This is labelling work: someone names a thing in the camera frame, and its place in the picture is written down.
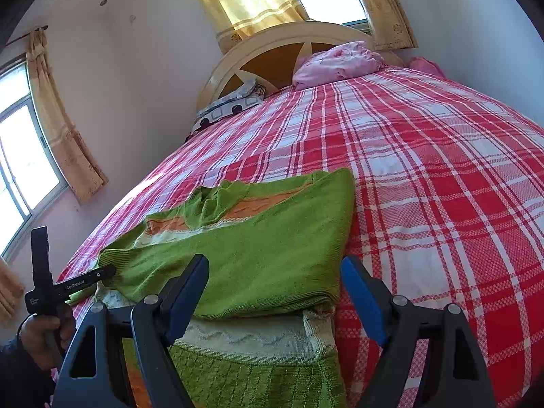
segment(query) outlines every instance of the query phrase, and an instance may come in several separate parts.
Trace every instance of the screw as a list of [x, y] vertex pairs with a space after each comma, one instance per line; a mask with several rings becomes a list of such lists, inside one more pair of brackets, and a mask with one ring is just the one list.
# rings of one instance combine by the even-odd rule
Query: screw
[[104, 304], [102, 304], [102, 302], [95, 302], [94, 304], [91, 305], [91, 312], [100, 313], [103, 308], [104, 308]]
[[404, 307], [404, 305], [408, 304], [408, 299], [401, 294], [395, 294], [395, 296], [393, 296], [393, 303], [399, 307]]
[[159, 296], [156, 294], [148, 294], [144, 299], [143, 303], [147, 305], [155, 305], [159, 301]]
[[457, 304], [450, 304], [448, 305], [448, 311], [453, 315], [458, 315], [461, 313], [461, 307]]

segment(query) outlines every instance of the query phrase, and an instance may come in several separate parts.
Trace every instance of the red plaid bedspread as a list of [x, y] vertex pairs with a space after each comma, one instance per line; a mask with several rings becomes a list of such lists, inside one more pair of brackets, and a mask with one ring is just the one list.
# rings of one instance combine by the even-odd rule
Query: red plaid bedspread
[[[350, 167], [356, 213], [346, 252], [393, 294], [457, 302], [478, 337], [499, 406], [544, 364], [544, 130], [476, 91], [415, 71], [284, 90], [211, 126], [170, 155], [99, 224], [65, 279], [145, 215], [198, 185], [263, 182]], [[79, 320], [89, 300], [75, 310]], [[336, 342], [350, 406], [379, 357], [345, 291]], [[399, 406], [415, 397], [416, 351]]]

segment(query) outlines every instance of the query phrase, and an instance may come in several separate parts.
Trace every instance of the cream headboard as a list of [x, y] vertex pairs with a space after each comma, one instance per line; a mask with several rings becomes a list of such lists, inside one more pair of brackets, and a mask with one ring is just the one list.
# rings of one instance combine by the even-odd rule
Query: cream headboard
[[[200, 92], [197, 109], [229, 94], [251, 78], [257, 78], [266, 87], [266, 95], [271, 95], [291, 84], [298, 58], [352, 41], [365, 41], [374, 50], [372, 37], [341, 24], [296, 21], [258, 32], [219, 61]], [[394, 53], [380, 53], [388, 64], [404, 65]]]

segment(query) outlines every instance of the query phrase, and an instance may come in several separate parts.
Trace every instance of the sleeve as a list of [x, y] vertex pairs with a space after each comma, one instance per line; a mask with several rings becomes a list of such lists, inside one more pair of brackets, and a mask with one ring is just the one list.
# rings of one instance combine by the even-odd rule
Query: sleeve
[[0, 348], [0, 401], [5, 408], [43, 408], [55, 389], [51, 373], [42, 371], [19, 336]]

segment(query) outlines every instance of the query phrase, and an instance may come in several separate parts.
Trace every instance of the wall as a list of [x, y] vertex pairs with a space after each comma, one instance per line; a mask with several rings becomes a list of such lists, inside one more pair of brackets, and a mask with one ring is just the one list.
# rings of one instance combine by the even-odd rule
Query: wall
[[[153, 150], [147, 133], [151, 121], [102, 21], [86, 18], [76, 24], [50, 18], [48, 23], [53, 76], [66, 110], [109, 177], [109, 184], [85, 205], [70, 190], [63, 192], [35, 224], [48, 226], [50, 267], [56, 278], [110, 209], [165, 155]], [[32, 289], [28, 237], [8, 262], [26, 289]], [[11, 337], [25, 316], [21, 304], [13, 323], [0, 329], [0, 341]]]
[[156, 145], [171, 153], [190, 132], [198, 93], [222, 57], [211, 24], [198, 0], [116, 0], [107, 19], [156, 125]]
[[544, 42], [516, 0], [400, 0], [419, 48], [453, 80], [544, 125]]
[[[197, 0], [99, 1], [36, 0], [12, 35], [50, 26], [50, 62], [66, 110], [109, 177], [88, 204], [67, 190], [37, 220], [48, 226], [53, 277], [126, 192], [184, 142], [198, 92], [222, 56]], [[0, 62], [24, 44], [7, 48]], [[8, 262], [32, 289], [28, 237]], [[21, 305], [0, 328], [0, 342], [25, 316]]]

